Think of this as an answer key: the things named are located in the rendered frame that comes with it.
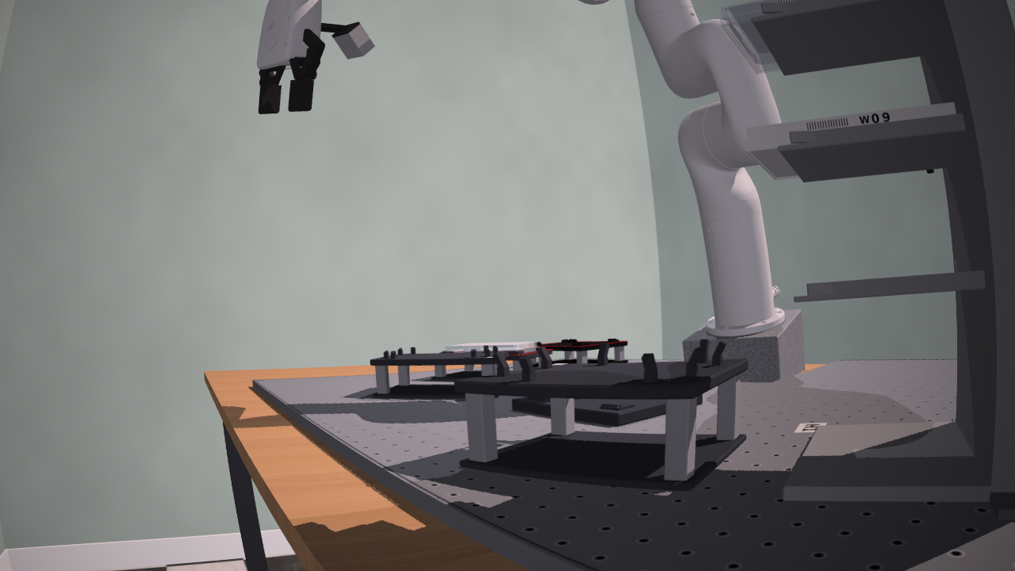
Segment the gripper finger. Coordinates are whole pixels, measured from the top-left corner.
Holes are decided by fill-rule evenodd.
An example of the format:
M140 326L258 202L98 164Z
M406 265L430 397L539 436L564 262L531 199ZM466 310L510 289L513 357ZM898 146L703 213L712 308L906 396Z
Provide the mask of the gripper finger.
M282 86L278 84L282 80L284 68L286 66L259 70L259 113L279 113L280 100L282 99ZM274 75L275 71L276 75Z
M304 29L302 42L307 44L307 57L290 59L290 66L293 69L293 77L290 80L289 88L289 111L300 112L312 109L312 95L314 94L314 80L320 65L320 56L324 53L325 43L311 29Z

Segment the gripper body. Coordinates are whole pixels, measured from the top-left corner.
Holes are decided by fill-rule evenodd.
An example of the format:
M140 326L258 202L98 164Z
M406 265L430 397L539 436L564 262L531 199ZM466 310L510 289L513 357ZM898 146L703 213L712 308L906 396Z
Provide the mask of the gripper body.
M259 40L260 70L287 66L290 59L307 57L304 29L320 38L322 0L269 0Z

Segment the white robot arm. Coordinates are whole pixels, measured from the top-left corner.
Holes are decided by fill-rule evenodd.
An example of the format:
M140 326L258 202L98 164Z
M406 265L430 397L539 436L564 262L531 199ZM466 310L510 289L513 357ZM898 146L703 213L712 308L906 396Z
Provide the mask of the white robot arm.
M775 308L780 290L772 288L759 196L745 170L758 165L745 152L745 128L782 123L766 75L756 74L720 19L699 23L690 0L634 4L670 90L682 98L720 94L720 102L688 113L678 132L706 243L714 306L707 333L776 328L784 322Z

